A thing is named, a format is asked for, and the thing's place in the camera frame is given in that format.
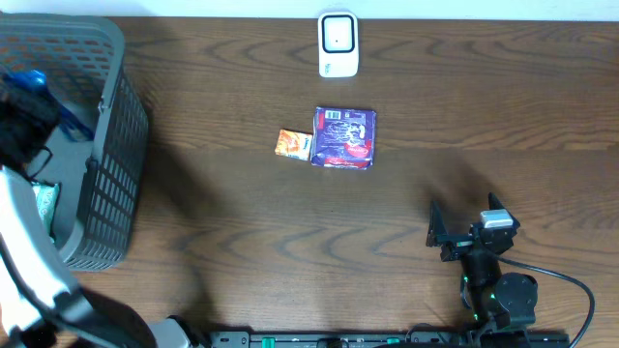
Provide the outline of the purple Carefree pad pack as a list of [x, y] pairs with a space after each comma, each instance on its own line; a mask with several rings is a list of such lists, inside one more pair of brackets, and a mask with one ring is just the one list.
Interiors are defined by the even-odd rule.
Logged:
[[317, 107], [309, 161], [314, 166], [366, 170], [373, 165], [373, 110]]

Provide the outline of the orange Kleenex tissue pack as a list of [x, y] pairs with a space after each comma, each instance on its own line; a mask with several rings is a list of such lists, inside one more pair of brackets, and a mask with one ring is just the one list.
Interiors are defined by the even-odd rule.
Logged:
[[313, 139], [312, 134], [293, 130], [280, 130], [275, 154], [295, 160], [308, 160]]

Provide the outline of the blue snack wrapper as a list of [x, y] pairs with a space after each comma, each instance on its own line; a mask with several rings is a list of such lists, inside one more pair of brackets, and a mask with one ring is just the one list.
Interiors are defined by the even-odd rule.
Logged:
[[32, 70], [29, 72], [5, 72], [2, 75], [4, 82], [31, 92], [38, 97], [55, 102], [60, 110], [60, 129], [72, 142], [93, 141], [95, 130], [82, 122], [75, 113], [60, 102], [49, 90], [47, 78], [43, 72]]

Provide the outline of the teal wet wipes pack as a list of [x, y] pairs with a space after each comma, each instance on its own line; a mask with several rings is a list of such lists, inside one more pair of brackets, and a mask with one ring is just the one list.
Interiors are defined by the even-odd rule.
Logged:
[[54, 244], [55, 235], [52, 232], [52, 222], [55, 215], [57, 200], [60, 195], [60, 186], [58, 184], [49, 185], [45, 183], [34, 183], [33, 191], [35, 193], [40, 220], [44, 225], [49, 239]]

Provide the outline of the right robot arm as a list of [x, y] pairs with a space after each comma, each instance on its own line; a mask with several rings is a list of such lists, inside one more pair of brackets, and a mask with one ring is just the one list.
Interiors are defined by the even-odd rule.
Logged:
[[426, 241], [428, 247], [441, 248], [443, 262], [457, 261], [462, 267], [460, 296], [475, 319], [465, 337], [473, 347], [524, 341], [524, 329], [536, 321], [538, 301], [534, 277], [501, 271], [499, 256], [514, 245], [520, 223], [495, 194], [487, 200], [488, 209], [466, 234], [449, 233], [438, 204], [431, 202]]

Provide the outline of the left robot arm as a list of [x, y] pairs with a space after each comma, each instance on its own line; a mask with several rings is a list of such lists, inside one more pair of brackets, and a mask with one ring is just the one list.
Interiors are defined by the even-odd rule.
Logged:
[[1, 77], [1, 322], [10, 347], [201, 347], [185, 323], [146, 323], [131, 307], [80, 285], [39, 216], [27, 164], [67, 117], [37, 71]]

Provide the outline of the grey plastic mesh basket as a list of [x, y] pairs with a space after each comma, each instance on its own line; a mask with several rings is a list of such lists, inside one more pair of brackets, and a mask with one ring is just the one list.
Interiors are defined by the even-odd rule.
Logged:
[[149, 121], [124, 56], [123, 33], [102, 17], [1, 17], [2, 73], [43, 73], [80, 123], [56, 128], [28, 169], [59, 188], [50, 236], [76, 271], [116, 266], [132, 238]]

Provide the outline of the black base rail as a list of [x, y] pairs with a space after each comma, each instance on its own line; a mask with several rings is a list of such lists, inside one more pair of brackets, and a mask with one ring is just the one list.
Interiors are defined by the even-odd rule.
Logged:
[[213, 348], [374, 348], [474, 347], [561, 348], [570, 340], [564, 333], [453, 333], [421, 327], [410, 333], [248, 333], [211, 332]]

